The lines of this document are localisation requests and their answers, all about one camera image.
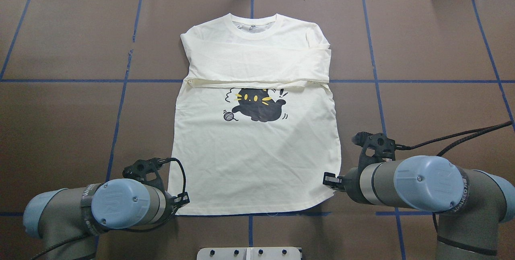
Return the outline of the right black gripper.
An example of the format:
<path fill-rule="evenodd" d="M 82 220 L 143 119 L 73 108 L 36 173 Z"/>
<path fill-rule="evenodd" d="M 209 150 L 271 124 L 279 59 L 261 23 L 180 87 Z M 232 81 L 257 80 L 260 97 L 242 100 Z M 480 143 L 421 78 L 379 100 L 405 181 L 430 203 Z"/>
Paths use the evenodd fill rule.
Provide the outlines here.
<path fill-rule="evenodd" d="M 334 173 L 324 172 L 323 185 L 331 189 L 341 189 L 341 180 L 344 192 L 354 201 L 363 202 L 363 194 L 359 185 L 359 170 L 351 168 L 345 175 L 337 176 Z"/>

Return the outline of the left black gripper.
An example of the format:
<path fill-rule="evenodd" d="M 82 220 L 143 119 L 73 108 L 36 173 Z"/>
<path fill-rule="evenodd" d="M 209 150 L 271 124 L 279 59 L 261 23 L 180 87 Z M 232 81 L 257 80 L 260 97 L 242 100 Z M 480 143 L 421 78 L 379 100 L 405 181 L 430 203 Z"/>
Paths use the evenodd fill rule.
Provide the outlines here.
<path fill-rule="evenodd" d="M 177 207 L 184 207 L 190 203 L 188 195 L 177 194 L 171 195 L 169 192 L 164 192 L 166 206 L 163 215 L 160 218 L 160 222 L 169 221 L 176 213 Z"/>

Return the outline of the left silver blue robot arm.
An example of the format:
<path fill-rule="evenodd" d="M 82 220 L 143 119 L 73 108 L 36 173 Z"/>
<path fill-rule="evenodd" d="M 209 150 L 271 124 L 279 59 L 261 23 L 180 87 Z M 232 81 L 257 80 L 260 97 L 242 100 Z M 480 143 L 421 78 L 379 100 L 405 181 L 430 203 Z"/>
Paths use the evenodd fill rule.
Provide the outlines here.
<path fill-rule="evenodd" d="M 187 192 L 172 196 L 133 179 L 114 179 L 33 197 L 23 213 L 23 225 L 45 246 L 34 260 L 93 260 L 97 236 L 112 230 L 152 231 L 189 201 Z"/>

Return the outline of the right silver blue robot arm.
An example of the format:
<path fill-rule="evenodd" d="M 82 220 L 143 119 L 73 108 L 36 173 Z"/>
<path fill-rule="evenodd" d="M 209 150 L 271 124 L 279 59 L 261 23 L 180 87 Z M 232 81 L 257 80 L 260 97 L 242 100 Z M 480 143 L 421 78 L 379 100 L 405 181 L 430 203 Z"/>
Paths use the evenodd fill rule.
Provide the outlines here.
<path fill-rule="evenodd" d="M 438 216 L 437 260 L 496 260 L 501 223 L 514 218 L 514 186 L 440 156 L 371 163 L 323 184 L 362 204 L 413 208 Z"/>

